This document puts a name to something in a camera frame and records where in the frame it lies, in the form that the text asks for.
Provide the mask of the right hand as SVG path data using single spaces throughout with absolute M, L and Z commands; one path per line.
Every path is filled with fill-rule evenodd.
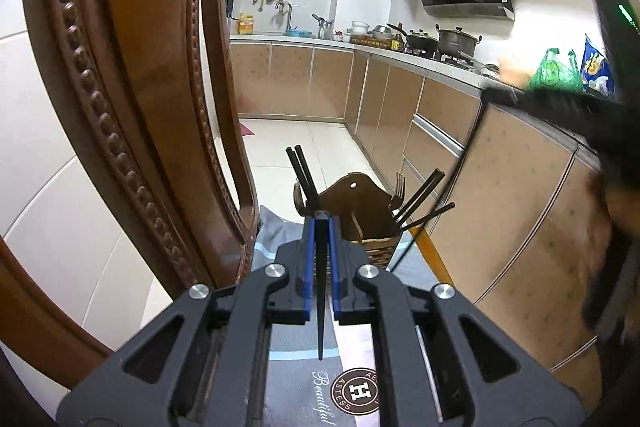
M 602 172 L 587 185 L 588 221 L 582 317 L 600 340 L 639 322 L 639 192 L 612 184 Z

